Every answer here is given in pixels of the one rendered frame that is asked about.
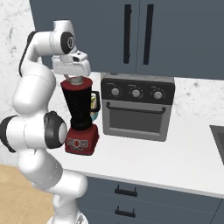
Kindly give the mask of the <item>grey sink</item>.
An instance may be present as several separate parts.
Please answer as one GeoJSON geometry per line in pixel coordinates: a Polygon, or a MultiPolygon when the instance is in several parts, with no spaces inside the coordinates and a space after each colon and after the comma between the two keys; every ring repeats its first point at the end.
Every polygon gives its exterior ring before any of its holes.
{"type": "Polygon", "coordinates": [[[220,153],[220,158],[222,160],[222,163],[224,164],[224,126],[211,125],[210,129],[212,131],[213,139],[220,153]]]}

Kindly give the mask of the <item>red blender lid grey cap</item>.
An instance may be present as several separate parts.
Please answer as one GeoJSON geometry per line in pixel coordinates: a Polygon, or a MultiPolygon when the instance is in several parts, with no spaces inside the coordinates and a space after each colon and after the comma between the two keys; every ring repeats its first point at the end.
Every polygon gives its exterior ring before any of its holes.
{"type": "Polygon", "coordinates": [[[93,85],[93,82],[88,77],[81,77],[81,81],[77,84],[73,84],[71,81],[63,80],[60,83],[61,87],[69,91],[81,91],[83,89],[90,88],[93,85]]]}

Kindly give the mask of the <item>blue grey drawer front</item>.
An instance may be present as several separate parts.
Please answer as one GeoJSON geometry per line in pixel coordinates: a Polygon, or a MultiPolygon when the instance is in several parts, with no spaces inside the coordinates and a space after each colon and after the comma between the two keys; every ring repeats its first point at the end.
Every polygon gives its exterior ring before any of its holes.
{"type": "Polygon", "coordinates": [[[165,205],[177,208],[189,209],[197,212],[205,212],[214,214],[221,203],[221,199],[202,196],[198,194],[177,192],[173,190],[166,190],[157,187],[136,185],[124,182],[118,182],[103,178],[88,177],[87,192],[79,199],[79,203],[84,207],[97,202],[100,197],[121,197],[126,200],[138,200],[143,202],[152,202],[158,205],[165,205]],[[133,191],[136,187],[137,197],[130,197],[126,195],[116,194],[115,189],[117,185],[121,189],[133,191]]]}
{"type": "Polygon", "coordinates": [[[98,200],[88,207],[78,204],[90,224],[211,224],[214,217],[212,213],[128,200],[98,200]],[[136,218],[115,214],[117,206],[127,212],[134,208],[136,218]]]}

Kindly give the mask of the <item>blue grey base cupboard door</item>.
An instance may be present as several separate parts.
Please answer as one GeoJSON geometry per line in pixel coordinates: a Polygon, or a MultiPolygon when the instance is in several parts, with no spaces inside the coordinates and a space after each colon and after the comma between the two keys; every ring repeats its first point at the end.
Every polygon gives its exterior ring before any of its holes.
{"type": "Polygon", "coordinates": [[[211,224],[224,224],[224,199],[221,201],[211,224]]]}

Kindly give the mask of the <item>toaster oven glass door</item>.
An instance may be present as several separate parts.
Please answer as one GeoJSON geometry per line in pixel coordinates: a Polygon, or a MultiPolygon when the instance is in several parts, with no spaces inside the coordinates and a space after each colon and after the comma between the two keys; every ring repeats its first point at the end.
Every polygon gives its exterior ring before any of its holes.
{"type": "Polygon", "coordinates": [[[171,105],[103,100],[103,133],[111,136],[131,137],[164,142],[167,137],[171,112],[171,105]],[[110,102],[111,107],[146,110],[160,110],[162,107],[165,107],[166,111],[163,114],[150,114],[114,110],[106,107],[107,102],[110,102]]]}

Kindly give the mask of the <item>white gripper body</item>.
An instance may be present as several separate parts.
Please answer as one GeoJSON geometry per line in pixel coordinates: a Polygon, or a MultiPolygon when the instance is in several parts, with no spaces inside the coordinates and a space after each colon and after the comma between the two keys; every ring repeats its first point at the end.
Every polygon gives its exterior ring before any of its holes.
{"type": "Polygon", "coordinates": [[[91,74],[87,59],[82,62],[63,62],[59,56],[52,56],[52,70],[56,74],[78,75],[87,77],[91,74]]]}

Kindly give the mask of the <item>red blender with black jar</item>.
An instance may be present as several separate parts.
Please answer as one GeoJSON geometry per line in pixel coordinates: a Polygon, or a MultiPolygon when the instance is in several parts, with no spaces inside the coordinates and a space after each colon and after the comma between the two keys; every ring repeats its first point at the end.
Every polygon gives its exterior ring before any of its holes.
{"type": "MultiPolygon", "coordinates": [[[[81,77],[71,79],[73,84],[80,81],[81,77]]],[[[92,86],[81,91],[69,91],[63,88],[62,91],[71,115],[70,129],[65,141],[65,151],[90,156],[94,153],[99,139],[98,128],[93,124],[90,113],[100,111],[100,94],[98,91],[93,91],[92,86]],[[96,94],[96,108],[91,108],[91,94],[96,94]]]]}

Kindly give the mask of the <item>grey toaster oven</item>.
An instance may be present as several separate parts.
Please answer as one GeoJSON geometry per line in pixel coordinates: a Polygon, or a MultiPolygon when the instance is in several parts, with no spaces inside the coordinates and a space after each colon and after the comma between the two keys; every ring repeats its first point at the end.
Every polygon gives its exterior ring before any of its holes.
{"type": "Polygon", "coordinates": [[[172,77],[105,73],[101,77],[103,133],[165,141],[174,94],[172,77]]]}

